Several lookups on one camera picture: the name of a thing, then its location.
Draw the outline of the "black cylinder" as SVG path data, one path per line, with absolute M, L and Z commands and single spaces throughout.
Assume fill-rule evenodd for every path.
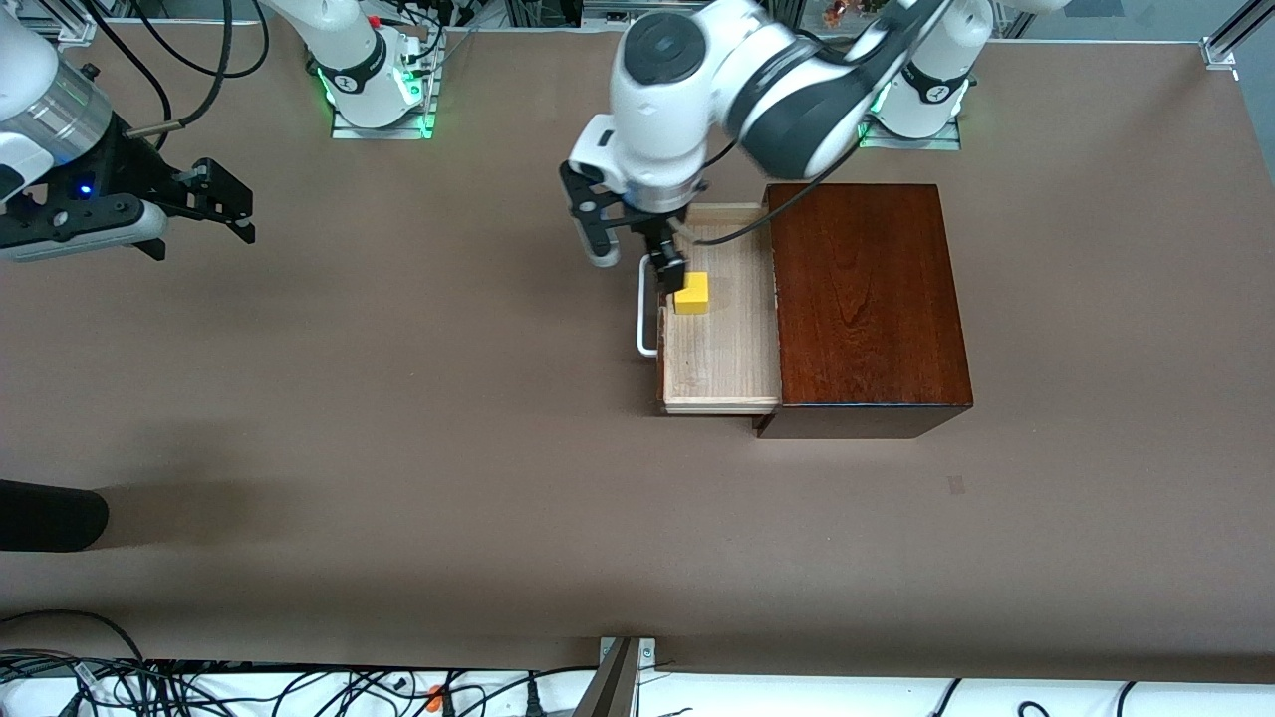
M 0 478 L 0 551 L 74 552 L 108 527 L 99 492 Z

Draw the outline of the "grey socket panel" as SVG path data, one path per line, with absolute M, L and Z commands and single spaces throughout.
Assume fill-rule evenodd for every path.
M 618 32 L 627 28 L 643 6 L 638 0 L 580 0 L 580 28 Z

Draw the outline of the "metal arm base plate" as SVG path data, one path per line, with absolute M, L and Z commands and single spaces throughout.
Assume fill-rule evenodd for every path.
M 428 139 L 439 110 L 440 50 L 402 36 L 388 43 L 382 68 L 363 79 L 324 68 L 334 139 Z
M 898 151 L 961 151 L 959 115 L 915 108 L 870 114 L 858 126 L 861 145 Z

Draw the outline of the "dark metal post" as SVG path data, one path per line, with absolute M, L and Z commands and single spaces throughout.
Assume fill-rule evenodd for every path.
M 634 717 L 638 683 L 650 649 L 643 638 L 606 638 L 601 666 L 594 672 L 571 717 Z

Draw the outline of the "brown table cover sheet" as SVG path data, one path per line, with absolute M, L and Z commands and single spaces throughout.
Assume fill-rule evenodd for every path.
M 101 549 L 0 554 L 0 615 L 150 657 L 1275 683 L 1275 185 L 1190 43 L 994 43 L 941 191 L 975 402 L 912 441 L 660 417 L 635 259 L 557 167 L 615 33 L 482 33 L 436 135 L 332 140 L 300 41 L 164 157 L 254 190 L 0 262 L 0 478 L 102 489 Z

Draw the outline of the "aluminium frame profile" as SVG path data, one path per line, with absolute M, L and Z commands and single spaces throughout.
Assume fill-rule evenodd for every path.
M 83 47 L 96 37 L 101 17 L 117 18 L 130 9 L 127 0 L 4 0 L 6 9 L 41 37 L 62 46 Z

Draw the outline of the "dark brown wooden cabinet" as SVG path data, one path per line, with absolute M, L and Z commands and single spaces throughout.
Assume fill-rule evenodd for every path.
M 756 434 L 912 439 L 970 410 L 938 188 L 822 182 L 799 196 L 771 182 L 765 200 L 780 395 Z

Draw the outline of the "white metal drawer handle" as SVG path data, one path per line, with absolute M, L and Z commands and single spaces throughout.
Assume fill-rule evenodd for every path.
M 635 347 L 643 358 L 659 356 L 657 327 L 663 318 L 663 290 L 650 256 L 638 263 L 638 305 L 635 306 Z

